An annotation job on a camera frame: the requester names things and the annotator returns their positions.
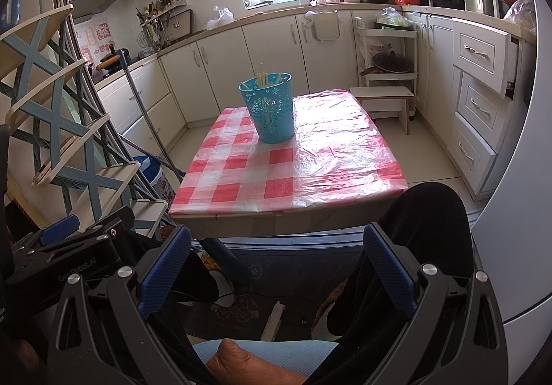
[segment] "white floor tile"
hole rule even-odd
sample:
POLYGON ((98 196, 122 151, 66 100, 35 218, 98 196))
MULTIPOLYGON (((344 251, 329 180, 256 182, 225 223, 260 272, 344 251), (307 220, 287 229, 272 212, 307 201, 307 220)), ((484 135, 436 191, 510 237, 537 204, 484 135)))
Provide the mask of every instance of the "white floor tile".
POLYGON ((460 176, 433 134, 420 119, 410 122, 408 136, 398 119, 377 119, 374 122, 409 183, 460 176))

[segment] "table leg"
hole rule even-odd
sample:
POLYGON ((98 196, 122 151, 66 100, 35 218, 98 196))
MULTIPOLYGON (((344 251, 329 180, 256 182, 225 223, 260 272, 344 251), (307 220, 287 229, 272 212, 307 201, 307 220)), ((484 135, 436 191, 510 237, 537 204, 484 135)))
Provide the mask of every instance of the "table leg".
POLYGON ((198 242, 234 283, 240 286, 251 284, 249 269, 219 239, 208 238, 198 242))

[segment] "table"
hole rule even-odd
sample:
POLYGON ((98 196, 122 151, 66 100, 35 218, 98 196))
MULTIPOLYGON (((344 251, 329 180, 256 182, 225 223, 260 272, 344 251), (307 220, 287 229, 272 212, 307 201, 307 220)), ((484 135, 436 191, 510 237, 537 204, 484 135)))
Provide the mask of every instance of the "table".
POLYGON ((348 91, 296 97, 295 136, 259 141, 247 108, 225 109, 184 177, 170 216, 198 239, 300 234, 377 220, 408 184, 348 91))

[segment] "blue fabric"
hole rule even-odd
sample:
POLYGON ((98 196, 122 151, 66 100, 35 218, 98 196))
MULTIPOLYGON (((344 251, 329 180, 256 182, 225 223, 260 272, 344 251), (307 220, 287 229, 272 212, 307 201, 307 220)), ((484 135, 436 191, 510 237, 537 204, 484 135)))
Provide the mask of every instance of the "blue fabric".
MULTIPOLYGON (((194 345, 195 352, 203 363, 213 357, 219 348, 221 340, 194 345)), ((337 346, 337 343, 320 340, 301 340, 299 342, 253 342, 251 340, 234 340, 239 347, 245 349, 271 364, 296 372, 302 376, 310 376, 324 359, 337 346)))

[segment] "drawer handle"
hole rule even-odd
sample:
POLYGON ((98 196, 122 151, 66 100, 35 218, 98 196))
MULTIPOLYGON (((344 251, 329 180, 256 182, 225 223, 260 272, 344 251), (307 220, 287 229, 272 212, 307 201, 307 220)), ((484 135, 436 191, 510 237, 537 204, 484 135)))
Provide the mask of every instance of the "drawer handle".
POLYGON ((465 157, 467 157, 467 158, 470 160, 470 162, 473 164, 473 163, 474 163, 474 159, 473 159, 472 157, 469 157, 469 156, 467 155, 466 150, 464 149, 464 147, 462 147, 462 142, 459 142, 459 143, 458 143, 458 146, 460 147, 460 151, 462 152, 462 154, 463 154, 465 157))
POLYGON ((481 111, 483 114, 486 114, 487 116, 489 116, 489 118, 491 118, 491 113, 488 111, 485 111, 484 109, 481 109, 481 106, 479 106, 479 103, 477 103, 474 99, 470 98, 470 102, 475 109, 477 109, 478 111, 481 111))
POLYGON ((488 56, 486 53, 478 52, 478 51, 475 50, 473 47, 470 47, 470 46, 468 46, 468 45, 465 45, 464 48, 465 48, 468 52, 473 53, 474 55, 479 55, 479 56, 482 56, 483 58, 489 59, 489 56, 488 56))
MULTIPOLYGON (((138 91, 138 94, 142 94, 142 91, 143 89, 140 89, 140 91, 138 91)), ((136 97, 135 96, 129 97, 129 100, 136 100, 136 97)))
POLYGON ((161 131, 161 128, 158 128, 158 129, 155 130, 155 132, 157 132, 157 133, 159 133, 159 131, 161 131))

